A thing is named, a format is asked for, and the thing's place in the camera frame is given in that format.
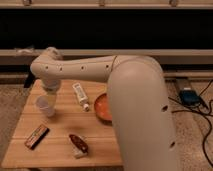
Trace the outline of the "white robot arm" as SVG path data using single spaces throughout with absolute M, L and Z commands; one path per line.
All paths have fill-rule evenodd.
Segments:
M 63 79 L 105 82 L 124 171 L 182 171 L 163 71 L 149 56 L 112 55 L 65 61 L 52 47 L 30 66 L 43 89 Z

